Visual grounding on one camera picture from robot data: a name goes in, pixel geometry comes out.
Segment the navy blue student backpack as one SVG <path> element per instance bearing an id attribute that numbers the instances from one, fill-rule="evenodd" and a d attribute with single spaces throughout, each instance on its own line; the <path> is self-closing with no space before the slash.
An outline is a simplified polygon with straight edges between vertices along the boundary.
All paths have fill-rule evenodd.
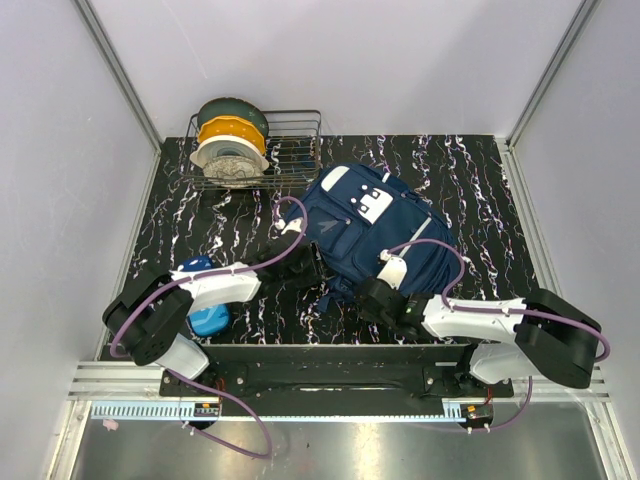
<path id="1" fill-rule="evenodd" d="M 388 172 L 349 163 L 325 169 L 300 198 L 308 216 L 306 237 L 317 243 L 330 271 L 328 292 L 316 309 L 351 303 L 357 287 L 382 269 L 392 250 L 407 265 L 402 294 L 441 293 L 460 273 L 457 256 L 443 245 L 455 239 L 441 216 L 404 181 Z"/>

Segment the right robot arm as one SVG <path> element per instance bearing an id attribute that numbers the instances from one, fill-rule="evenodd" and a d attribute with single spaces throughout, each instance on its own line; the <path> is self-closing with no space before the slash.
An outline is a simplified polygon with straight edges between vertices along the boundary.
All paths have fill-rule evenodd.
<path id="1" fill-rule="evenodd" d="M 542 375 L 564 387 L 591 384 L 596 360 L 609 352 L 601 326 L 546 289 L 501 301 L 447 299 L 441 294 L 405 296 L 381 279 L 356 291 L 359 317 L 407 339 L 485 340 L 454 371 L 454 384 L 476 396 L 490 384 Z"/>

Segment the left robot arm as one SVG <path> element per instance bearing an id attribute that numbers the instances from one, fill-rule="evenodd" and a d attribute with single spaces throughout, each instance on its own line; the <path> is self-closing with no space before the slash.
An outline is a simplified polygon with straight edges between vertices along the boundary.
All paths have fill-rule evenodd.
<path id="1" fill-rule="evenodd" d="M 190 393 L 206 395 L 215 386 L 216 372 L 204 351 L 181 334 L 190 315 L 249 302 L 271 287 L 308 288 L 327 277 L 316 243 L 304 240 L 289 246 L 284 238 L 268 244 L 248 263 L 207 268 L 194 259 L 175 271 L 152 265 L 126 285 L 103 313 L 103 323 L 113 335 L 110 355 L 174 371 Z"/>

